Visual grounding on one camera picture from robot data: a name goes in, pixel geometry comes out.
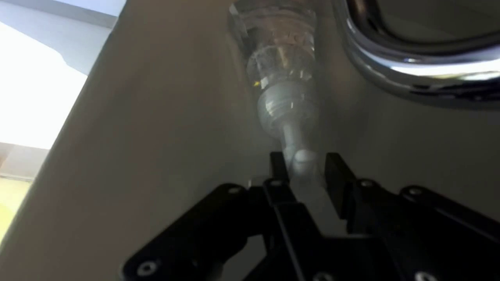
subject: gray surface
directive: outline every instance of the gray surface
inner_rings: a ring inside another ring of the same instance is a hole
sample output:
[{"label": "gray surface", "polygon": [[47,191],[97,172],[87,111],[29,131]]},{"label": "gray surface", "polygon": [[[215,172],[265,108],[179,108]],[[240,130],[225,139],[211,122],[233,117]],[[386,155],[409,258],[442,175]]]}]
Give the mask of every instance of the gray surface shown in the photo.
[{"label": "gray surface", "polygon": [[[226,34],[228,3],[128,3],[3,244],[1,281],[117,280],[212,186],[265,175],[275,147]],[[351,69],[328,16],[317,52],[322,152],[390,189],[429,186],[500,219],[500,113],[383,94]]]}]

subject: white wall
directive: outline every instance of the white wall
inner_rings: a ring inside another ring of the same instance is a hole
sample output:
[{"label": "white wall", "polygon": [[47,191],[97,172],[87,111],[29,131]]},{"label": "white wall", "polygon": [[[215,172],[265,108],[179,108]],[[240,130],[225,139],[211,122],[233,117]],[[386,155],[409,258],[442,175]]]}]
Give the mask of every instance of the white wall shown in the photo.
[{"label": "white wall", "polygon": [[0,142],[50,148],[108,34],[0,3]]}]

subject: clear plastic bottle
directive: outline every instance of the clear plastic bottle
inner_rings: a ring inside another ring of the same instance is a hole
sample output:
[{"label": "clear plastic bottle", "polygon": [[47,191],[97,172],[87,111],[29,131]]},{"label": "clear plastic bottle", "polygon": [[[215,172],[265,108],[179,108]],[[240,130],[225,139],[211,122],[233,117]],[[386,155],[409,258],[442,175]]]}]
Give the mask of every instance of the clear plastic bottle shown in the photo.
[{"label": "clear plastic bottle", "polygon": [[229,8],[259,120],[279,138],[289,166],[315,161],[308,141],[317,122],[314,97],[315,13],[308,0],[236,0]]}]

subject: chrome faucet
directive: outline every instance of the chrome faucet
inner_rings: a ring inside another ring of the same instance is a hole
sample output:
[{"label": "chrome faucet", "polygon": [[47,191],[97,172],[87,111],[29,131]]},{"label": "chrome faucet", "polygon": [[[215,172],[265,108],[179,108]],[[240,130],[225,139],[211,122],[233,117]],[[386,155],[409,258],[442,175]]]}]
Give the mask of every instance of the chrome faucet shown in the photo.
[{"label": "chrome faucet", "polygon": [[500,31],[412,42],[384,24],[376,0],[333,0],[345,52],[375,84],[411,100],[500,109]]}]

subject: reflective metal surface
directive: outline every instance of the reflective metal surface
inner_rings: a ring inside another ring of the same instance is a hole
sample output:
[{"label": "reflective metal surface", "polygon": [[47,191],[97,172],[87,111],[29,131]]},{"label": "reflective metal surface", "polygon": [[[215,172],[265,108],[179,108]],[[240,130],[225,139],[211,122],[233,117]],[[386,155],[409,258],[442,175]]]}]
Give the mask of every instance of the reflective metal surface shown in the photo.
[{"label": "reflective metal surface", "polygon": [[387,28],[376,0],[333,3],[345,52],[378,86],[433,105],[500,109],[500,27],[468,39],[412,42]]}]

